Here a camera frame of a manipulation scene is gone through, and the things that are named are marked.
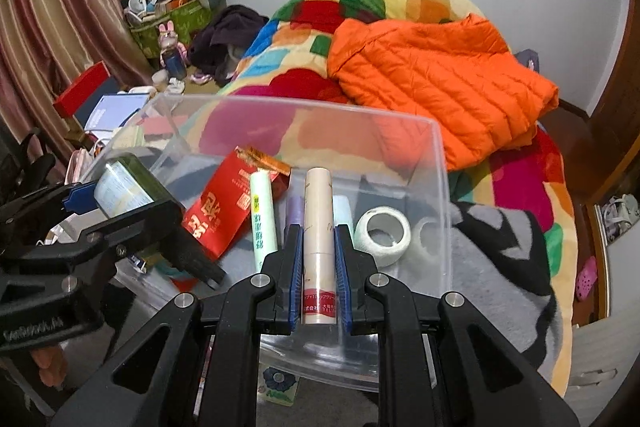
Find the left hand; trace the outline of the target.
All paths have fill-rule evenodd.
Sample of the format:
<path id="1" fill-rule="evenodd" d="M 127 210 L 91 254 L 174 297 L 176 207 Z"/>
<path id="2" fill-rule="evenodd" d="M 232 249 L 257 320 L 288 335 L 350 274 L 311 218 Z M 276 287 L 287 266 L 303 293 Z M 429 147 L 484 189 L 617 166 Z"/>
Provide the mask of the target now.
<path id="1" fill-rule="evenodd" d="M 67 375 L 67 361 L 60 345 L 30 351 L 38 366 L 42 383 L 47 387 L 62 385 Z"/>

